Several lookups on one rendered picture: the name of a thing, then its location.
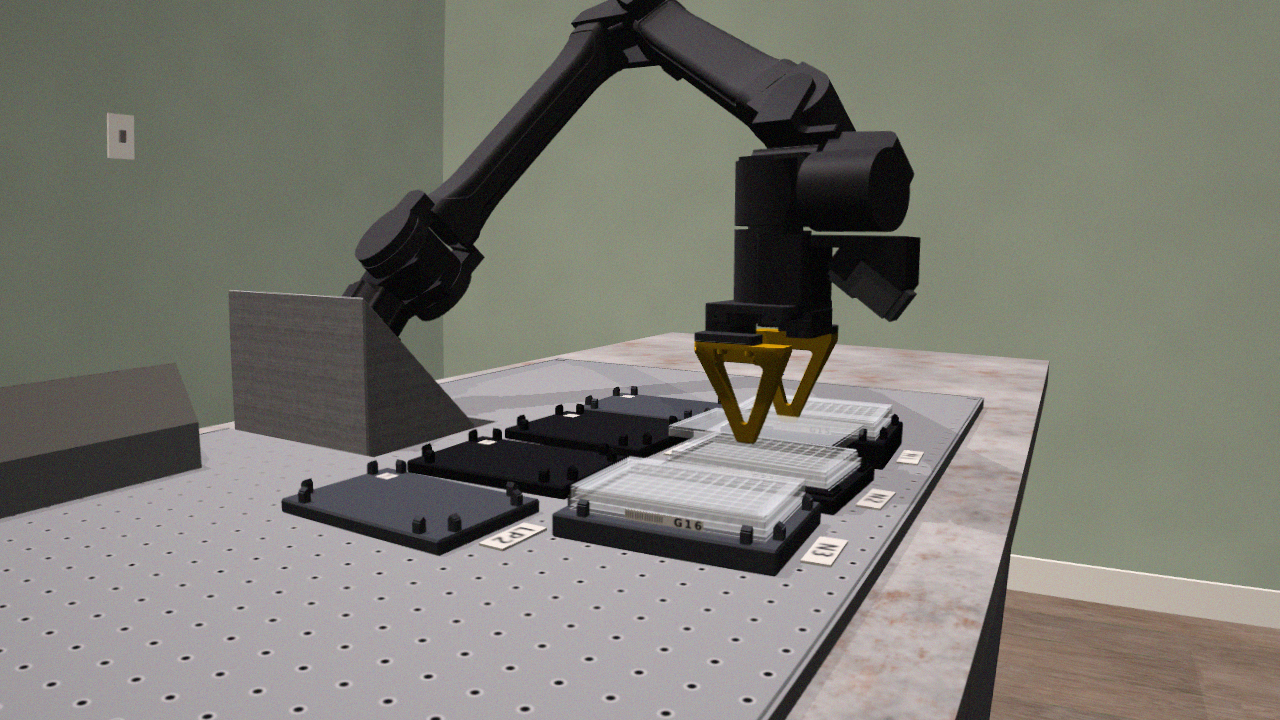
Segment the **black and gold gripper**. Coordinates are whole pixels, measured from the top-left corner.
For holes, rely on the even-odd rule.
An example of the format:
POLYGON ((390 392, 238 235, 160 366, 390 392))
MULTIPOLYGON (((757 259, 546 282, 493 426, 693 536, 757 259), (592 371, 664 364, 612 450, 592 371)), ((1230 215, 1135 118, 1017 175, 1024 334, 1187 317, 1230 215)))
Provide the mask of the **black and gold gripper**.
POLYGON ((838 325, 832 324, 832 300, 808 306, 756 304, 758 234, 812 234, 812 231, 785 225, 735 229, 733 300, 707 304, 705 331, 695 332, 694 338, 694 351, 721 400, 735 439, 748 445, 756 443, 772 402, 777 415, 800 416, 838 341, 838 325), (756 325, 778 329, 756 329, 756 325), (792 348, 812 351, 812 359, 788 404, 782 375, 792 348), (724 363, 762 366, 748 423, 742 420, 724 363))

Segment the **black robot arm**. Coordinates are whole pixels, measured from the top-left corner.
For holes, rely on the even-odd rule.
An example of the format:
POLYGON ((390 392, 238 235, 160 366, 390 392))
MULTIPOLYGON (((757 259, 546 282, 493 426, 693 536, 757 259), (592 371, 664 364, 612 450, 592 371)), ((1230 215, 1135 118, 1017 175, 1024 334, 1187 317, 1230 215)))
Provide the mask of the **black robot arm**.
MULTIPOLYGON (((627 68, 659 65, 689 81, 765 143, 735 161, 735 225, 902 224, 914 172, 897 135, 856 131, 824 72, 769 56, 677 0, 607 0, 571 24, 556 61, 454 174, 429 195, 406 193, 358 241, 355 258, 367 272, 340 297, 365 299, 398 338, 410 318, 431 322, 462 299, 484 259, 474 242, 497 204, 588 97, 627 68)), ((916 296, 919 263, 919 237, 758 234, 756 304, 828 304, 835 283, 895 322, 916 296), (833 258, 828 247, 838 247, 833 258)))

